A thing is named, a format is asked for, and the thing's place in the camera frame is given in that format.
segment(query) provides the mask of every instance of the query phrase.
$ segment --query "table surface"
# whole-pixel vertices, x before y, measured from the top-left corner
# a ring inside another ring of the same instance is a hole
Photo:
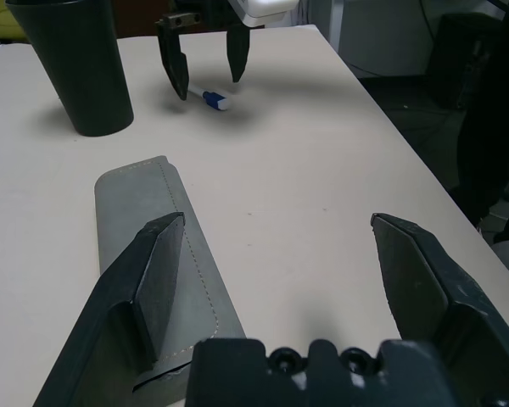
[[[120,40],[136,118],[77,135],[32,48],[0,48],[0,406],[31,405],[99,276],[94,183],[165,155],[239,319],[268,350],[320,337],[374,353],[399,334],[370,217],[433,232],[509,324],[509,273],[317,31],[254,31],[233,85],[223,33],[184,36],[191,80],[233,108],[181,102],[156,38]]]

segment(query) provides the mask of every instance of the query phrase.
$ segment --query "marker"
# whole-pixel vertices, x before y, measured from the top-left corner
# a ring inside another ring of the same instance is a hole
[[[230,101],[218,93],[206,91],[205,89],[193,85],[192,83],[188,84],[188,91],[200,96],[209,106],[215,110],[230,109]]]

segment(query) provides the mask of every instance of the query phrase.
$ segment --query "gray fabric pouch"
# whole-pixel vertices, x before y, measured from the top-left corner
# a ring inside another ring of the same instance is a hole
[[[94,193],[102,273],[148,221],[170,212],[185,214],[176,295],[162,356],[152,371],[139,377],[134,393],[146,405],[172,403],[184,397],[194,345],[209,337],[244,337],[243,328],[179,173],[166,157],[107,172],[96,182]]]

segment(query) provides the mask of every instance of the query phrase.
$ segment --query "black tumbler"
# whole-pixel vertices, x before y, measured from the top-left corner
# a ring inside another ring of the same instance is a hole
[[[115,133],[134,120],[109,1],[6,1],[83,136]]]

